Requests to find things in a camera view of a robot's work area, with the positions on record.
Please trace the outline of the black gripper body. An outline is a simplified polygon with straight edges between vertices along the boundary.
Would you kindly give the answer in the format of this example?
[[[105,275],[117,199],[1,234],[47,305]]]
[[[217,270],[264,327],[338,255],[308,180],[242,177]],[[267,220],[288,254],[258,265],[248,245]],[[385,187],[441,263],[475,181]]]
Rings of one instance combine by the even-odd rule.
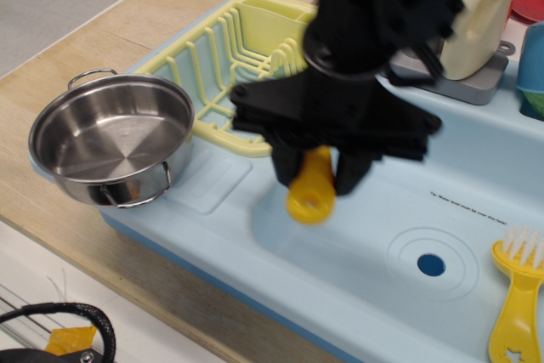
[[[334,147],[344,154],[420,161],[442,121],[389,92],[373,75],[340,80],[307,69],[232,88],[234,128],[258,133],[274,151]]]

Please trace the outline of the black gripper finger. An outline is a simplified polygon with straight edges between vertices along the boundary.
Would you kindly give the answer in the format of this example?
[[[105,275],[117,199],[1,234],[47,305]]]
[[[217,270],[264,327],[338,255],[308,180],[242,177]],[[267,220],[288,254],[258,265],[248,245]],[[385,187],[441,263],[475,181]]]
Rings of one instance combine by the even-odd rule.
[[[303,163],[304,150],[286,145],[272,146],[272,162],[278,182],[284,186],[298,176]]]
[[[366,176],[373,162],[381,161],[382,154],[368,151],[341,151],[337,161],[334,187],[338,196],[350,194]]]

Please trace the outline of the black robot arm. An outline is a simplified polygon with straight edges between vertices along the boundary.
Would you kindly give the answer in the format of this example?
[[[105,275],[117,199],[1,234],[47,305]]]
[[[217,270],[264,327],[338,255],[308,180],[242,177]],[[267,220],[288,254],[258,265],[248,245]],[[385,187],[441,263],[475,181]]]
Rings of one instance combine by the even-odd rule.
[[[452,33],[462,0],[319,0],[303,34],[306,67],[231,91],[234,127],[262,135],[275,176],[289,186],[311,150],[339,158],[335,192],[349,194],[384,156],[420,161],[440,119],[394,95],[378,80],[400,50],[413,50],[433,83],[443,67],[429,44]]]

